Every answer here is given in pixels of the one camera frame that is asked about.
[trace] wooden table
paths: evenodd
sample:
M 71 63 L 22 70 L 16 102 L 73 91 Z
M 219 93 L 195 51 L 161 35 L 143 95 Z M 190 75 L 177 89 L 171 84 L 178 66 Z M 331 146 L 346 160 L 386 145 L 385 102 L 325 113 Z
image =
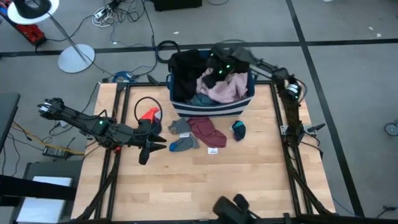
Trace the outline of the wooden table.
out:
M 111 114 L 115 94 L 116 84 L 101 84 L 95 114 L 104 109 Z M 126 124 L 137 127 L 134 105 L 143 96 L 151 96 L 162 105 L 164 117 L 160 135 L 167 139 L 167 145 L 176 141 L 179 136 L 170 134 L 167 126 L 179 117 L 164 86 L 132 87 Z M 118 121 L 123 100 L 124 91 L 118 109 L 120 112 L 116 115 Z M 153 106 L 155 103 L 150 100 L 142 101 L 137 108 L 138 117 Z M 229 130 L 237 119 L 246 125 L 246 137 L 240 142 L 233 139 L 233 133 Z M 311 123 L 304 102 L 300 107 L 300 119 L 304 124 Z M 220 148 L 218 154 L 208 154 L 208 147 L 199 141 L 199 149 L 170 152 L 167 148 L 153 152 L 147 165 L 142 166 L 138 163 L 138 148 L 122 148 L 113 221 L 216 218 L 211 209 L 218 197 L 224 195 L 232 199 L 237 193 L 243 194 L 249 200 L 251 210 L 262 218 L 282 217 L 285 212 L 294 216 L 270 86 L 256 85 L 256 96 L 240 117 L 211 120 L 215 128 L 228 138 L 226 147 Z M 308 136 L 304 137 L 303 142 L 316 145 L 315 140 Z M 92 145 L 86 153 L 96 147 L 96 144 Z M 301 144 L 300 153 L 308 186 L 324 206 L 334 212 L 319 152 Z M 99 186 L 103 159 L 103 148 L 85 159 L 72 218 L 79 216 L 93 199 Z M 298 194 L 301 209 L 305 212 L 301 190 Z M 108 197 L 109 189 L 103 200 L 103 217 Z

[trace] red cloth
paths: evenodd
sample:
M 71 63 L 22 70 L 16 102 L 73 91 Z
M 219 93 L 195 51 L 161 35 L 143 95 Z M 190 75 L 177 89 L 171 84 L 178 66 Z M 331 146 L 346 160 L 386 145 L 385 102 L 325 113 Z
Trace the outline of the red cloth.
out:
M 191 126 L 193 135 L 208 147 L 225 147 L 226 136 L 215 129 L 210 118 L 190 118 L 187 122 Z

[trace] red device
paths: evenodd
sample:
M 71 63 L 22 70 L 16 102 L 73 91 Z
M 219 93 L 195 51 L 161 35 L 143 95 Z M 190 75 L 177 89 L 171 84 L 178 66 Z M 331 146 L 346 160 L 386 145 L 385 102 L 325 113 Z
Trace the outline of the red device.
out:
M 5 10 L 8 9 L 10 5 L 9 0 L 2 1 L 0 0 L 0 7 Z M 44 33 L 39 29 L 39 27 L 35 24 L 33 25 L 19 25 L 15 22 L 12 22 L 6 14 L 0 13 L 3 18 L 10 23 L 13 28 L 18 30 L 32 45 L 38 47 L 40 44 L 43 44 L 47 39 L 44 36 Z

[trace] laundry basket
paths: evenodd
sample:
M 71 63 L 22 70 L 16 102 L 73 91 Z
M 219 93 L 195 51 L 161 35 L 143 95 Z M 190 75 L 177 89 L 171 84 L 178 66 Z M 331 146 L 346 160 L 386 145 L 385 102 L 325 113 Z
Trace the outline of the laundry basket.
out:
M 208 58 L 210 51 L 201 50 L 200 55 L 203 58 Z M 227 117 L 227 116 L 239 116 L 247 105 L 250 103 L 251 99 L 254 97 L 254 85 L 255 81 L 251 74 L 251 70 L 248 71 L 248 92 L 246 93 L 246 98 L 243 100 L 235 101 L 233 103 L 223 103 L 220 105 L 211 106 L 195 106 L 188 103 L 182 103 L 174 100 L 173 89 L 174 89 L 174 74 L 167 75 L 166 83 L 167 88 L 170 90 L 170 101 L 173 104 L 174 109 L 177 114 L 183 118 L 190 117 Z

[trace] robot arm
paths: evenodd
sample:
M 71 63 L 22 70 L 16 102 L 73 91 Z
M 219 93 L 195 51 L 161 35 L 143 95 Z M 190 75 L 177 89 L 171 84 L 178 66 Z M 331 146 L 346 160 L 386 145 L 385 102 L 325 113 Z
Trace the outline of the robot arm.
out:
M 153 142 L 166 142 L 160 136 L 152 134 L 152 123 L 149 119 L 140 119 L 137 129 L 125 124 L 118 124 L 116 120 L 108 117 L 106 111 L 99 115 L 89 116 L 64 105 L 60 98 L 45 100 L 38 105 L 41 117 L 49 120 L 65 121 L 78 128 L 84 135 L 93 136 L 100 146 L 118 151 L 124 145 L 142 148 L 139 163 L 145 165 L 149 154 L 166 146 Z
M 256 58 L 250 50 L 243 47 L 223 49 L 215 45 L 211 49 L 211 53 L 214 57 L 220 60 L 234 59 L 241 62 L 247 62 L 248 64 L 271 74 L 271 77 L 268 78 L 275 83 L 286 112 L 287 130 L 285 132 L 285 136 L 287 138 L 287 142 L 290 146 L 298 146 L 304 137 L 305 131 L 303 124 L 299 119 L 299 98 L 302 92 L 302 87 L 299 85 L 299 81 L 294 77 L 294 75 L 289 75 L 286 68 L 278 68 L 275 65 L 271 65 L 259 58 Z

